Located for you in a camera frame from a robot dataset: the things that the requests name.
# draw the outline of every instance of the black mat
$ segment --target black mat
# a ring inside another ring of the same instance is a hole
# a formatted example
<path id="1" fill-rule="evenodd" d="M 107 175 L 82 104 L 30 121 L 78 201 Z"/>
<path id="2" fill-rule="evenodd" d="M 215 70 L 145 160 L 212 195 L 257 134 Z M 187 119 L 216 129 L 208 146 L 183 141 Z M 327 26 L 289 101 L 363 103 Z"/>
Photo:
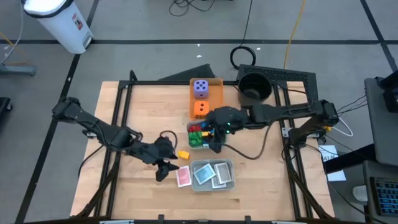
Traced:
<path id="1" fill-rule="evenodd" d="M 159 81 L 189 81 L 191 78 L 215 78 L 210 65 L 204 64 L 186 71 L 161 78 Z"/>

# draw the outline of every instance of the plastic bin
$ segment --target plastic bin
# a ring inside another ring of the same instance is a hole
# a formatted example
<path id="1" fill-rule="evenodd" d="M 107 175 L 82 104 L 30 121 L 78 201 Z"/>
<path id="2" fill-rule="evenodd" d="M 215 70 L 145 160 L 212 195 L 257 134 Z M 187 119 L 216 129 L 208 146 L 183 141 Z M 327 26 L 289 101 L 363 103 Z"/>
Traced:
<path id="1" fill-rule="evenodd" d="M 36 18 L 70 53 L 82 54 L 91 33 L 73 0 L 27 0 L 26 14 Z"/>
<path id="2" fill-rule="evenodd" d="M 192 125 L 195 125 L 195 124 L 199 124 L 199 123 L 201 123 L 201 122 L 204 122 L 204 120 L 201 120 L 201 121 L 191 121 L 191 122 L 189 122 L 188 124 L 187 124 L 187 133 L 188 133 L 188 130 L 189 130 L 189 127 L 190 126 L 192 126 Z M 193 149 L 193 150 L 201 150 L 201 149 L 210 149 L 209 147 L 206 147 L 206 146 L 198 146 L 198 147 L 192 147 L 190 144 L 189 144 L 189 136 L 187 135 L 187 138 L 188 138 L 188 145 L 191 147 L 191 149 Z"/>
<path id="3" fill-rule="evenodd" d="M 222 162 L 226 162 L 229 168 L 229 172 L 231 173 L 232 181 L 226 183 L 226 187 L 222 189 L 213 189 L 211 185 L 211 180 L 199 185 L 197 179 L 193 175 L 193 173 L 202 168 L 207 163 L 214 168 L 215 164 L 219 164 Z M 234 165 L 231 159 L 210 159 L 210 160 L 197 160 L 191 163 L 191 176 L 192 176 L 192 189 L 195 192 L 207 192 L 207 191 L 219 191 L 219 190 L 232 190 L 235 187 L 235 173 L 234 173 Z"/>

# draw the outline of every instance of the wooden table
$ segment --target wooden table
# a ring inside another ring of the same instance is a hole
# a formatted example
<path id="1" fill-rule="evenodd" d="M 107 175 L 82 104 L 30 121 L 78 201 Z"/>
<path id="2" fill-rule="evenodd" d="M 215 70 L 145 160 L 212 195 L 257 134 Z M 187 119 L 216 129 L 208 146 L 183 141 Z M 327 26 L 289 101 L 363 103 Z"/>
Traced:
<path id="1" fill-rule="evenodd" d="M 289 88 L 303 90 L 300 82 L 288 83 Z M 118 82 L 103 82 L 95 116 L 110 123 L 116 99 Z M 290 92 L 292 104 L 307 101 L 304 94 Z M 239 108 L 237 91 L 233 86 L 224 86 L 224 103 Z M 124 100 L 120 109 L 119 121 Z M 266 102 L 275 105 L 274 95 Z M 188 151 L 188 161 L 174 161 L 178 166 L 187 166 L 193 160 L 228 158 L 234 162 L 236 184 L 234 190 L 221 192 L 194 192 L 191 187 L 178 188 L 175 172 L 161 183 L 155 181 L 156 167 L 138 159 L 122 156 L 113 207 L 113 219 L 157 219 L 164 214 L 167 220 L 243 220 L 250 215 L 252 220 L 294 220 L 294 210 L 285 162 L 280 157 L 282 141 L 280 126 L 271 126 L 263 155 L 256 161 L 247 160 L 228 148 L 215 154 L 213 151 L 193 151 L 188 146 L 187 123 L 189 107 L 188 85 L 134 85 L 129 105 L 127 125 L 144 134 L 144 142 L 154 142 L 159 133 L 169 129 L 177 133 L 177 151 Z M 295 120 L 296 126 L 307 119 Z M 243 130 L 228 135 L 228 144 L 243 153 L 254 156 L 260 151 L 266 128 Z M 317 147 L 314 139 L 308 144 Z M 93 152 L 99 143 L 89 139 L 85 156 Z M 330 194 L 323 172 L 320 153 L 309 147 L 301 149 L 308 188 L 320 205 L 334 216 Z M 72 205 L 71 215 L 80 212 L 99 186 L 104 161 L 102 150 L 87 161 L 81 170 L 80 179 Z M 297 188 L 302 217 L 305 209 L 302 194 Z M 108 192 L 104 194 L 101 214 L 105 213 Z"/>

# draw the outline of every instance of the white bin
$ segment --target white bin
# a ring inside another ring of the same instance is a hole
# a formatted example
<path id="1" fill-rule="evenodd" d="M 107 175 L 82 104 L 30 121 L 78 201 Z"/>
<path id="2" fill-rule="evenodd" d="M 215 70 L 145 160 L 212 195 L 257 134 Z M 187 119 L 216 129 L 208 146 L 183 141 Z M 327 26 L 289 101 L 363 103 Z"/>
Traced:
<path id="1" fill-rule="evenodd" d="M 36 18 L 70 53 L 84 53 L 93 38 L 73 0 L 27 0 L 24 10 Z"/>

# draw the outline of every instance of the floor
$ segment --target floor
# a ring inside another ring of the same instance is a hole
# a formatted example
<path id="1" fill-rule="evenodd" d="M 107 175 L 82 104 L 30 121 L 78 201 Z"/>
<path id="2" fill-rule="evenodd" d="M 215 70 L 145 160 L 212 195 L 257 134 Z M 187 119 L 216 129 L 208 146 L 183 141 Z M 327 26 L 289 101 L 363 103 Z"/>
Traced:
<path id="1" fill-rule="evenodd" d="M 157 80 L 209 63 L 219 77 L 236 78 L 229 53 L 243 37 L 248 0 L 216 0 L 208 12 L 190 8 L 183 17 L 169 14 L 172 0 L 75 2 L 95 35 L 96 42 L 88 51 L 81 56 L 68 53 L 35 19 L 24 15 L 19 48 L 25 53 L 16 50 L 7 62 L 28 61 L 37 67 L 37 74 L 0 77 L 0 96 L 14 103 L 0 130 L 0 223 L 16 220 L 40 152 L 44 156 L 50 111 L 64 84 L 70 88 L 63 93 L 68 90 L 68 96 L 79 98 L 84 109 L 94 112 L 101 82 L 125 80 L 130 69 L 140 80 Z M 210 3 L 194 2 L 202 8 Z M 15 40 L 20 26 L 18 1 L 1 4 L 0 32 Z M 245 45 L 255 49 L 257 65 L 283 67 L 300 5 L 299 0 L 253 0 L 246 34 L 250 44 Z M 181 13 L 179 8 L 172 10 Z M 320 98 L 334 102 L 337 108 L 352 102 L 364 95 L 365 78 L 387 76 L 396 69 L 397 10 L 395 0 L 308 0 L 295 34 L 295 40 L 302 41 L 291 46 L 287 68 L 315 72 Z M 7 52 L 6 47 L 0 40 L 0 55 Z M 246 52 L 238 51 L 234 58 L 237 63 L 251 62 Z M 366 109 L 346 113 L 343 119 L 354 137 L 334 131 L 330 136 L 354 149 L 372 143 Z M 78 126 L 57 125 L 40 179 L 31 185 L 37 187 L 26 222 L 68 217 L 86 146 L 80 131 Z M 352 187 L 363 184 L 361 167 L 345 172 L 348 180 L 333 185 L 363 209 L 351 194 Z M 332 190 L 331 196 L 338 218 L 364 221 Z"/>

